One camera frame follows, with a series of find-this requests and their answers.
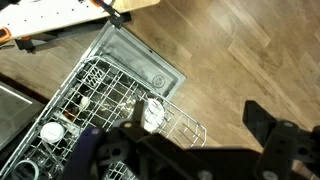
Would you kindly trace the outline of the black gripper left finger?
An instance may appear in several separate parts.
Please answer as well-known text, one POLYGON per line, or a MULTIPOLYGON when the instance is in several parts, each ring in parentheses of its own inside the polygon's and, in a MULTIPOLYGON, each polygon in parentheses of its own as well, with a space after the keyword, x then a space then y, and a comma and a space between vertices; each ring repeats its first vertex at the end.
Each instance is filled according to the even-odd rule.
POLYGON ((144 115, 144 101, 140 100, 135 103, 134 111, 132 114, 132 121, 140 125, 143 121, 144 115))

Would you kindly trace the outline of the white robot base table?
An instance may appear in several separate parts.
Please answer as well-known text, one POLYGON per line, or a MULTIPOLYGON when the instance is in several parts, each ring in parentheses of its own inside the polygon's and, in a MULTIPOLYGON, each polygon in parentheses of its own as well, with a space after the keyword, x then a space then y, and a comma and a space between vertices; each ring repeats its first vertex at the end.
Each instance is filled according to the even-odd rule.
POLYGON ((14 0, 0 10, 1 42, 158 4, 161 0, 14 0))

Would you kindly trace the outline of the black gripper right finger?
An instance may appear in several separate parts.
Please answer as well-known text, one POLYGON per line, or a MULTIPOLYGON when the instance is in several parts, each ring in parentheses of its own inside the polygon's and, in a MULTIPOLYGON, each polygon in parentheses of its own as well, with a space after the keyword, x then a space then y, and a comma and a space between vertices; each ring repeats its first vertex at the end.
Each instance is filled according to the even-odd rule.
POLYGON ((277 120, 254 100, 245 102, 242 122, 261 146, 277 124, 277 120))

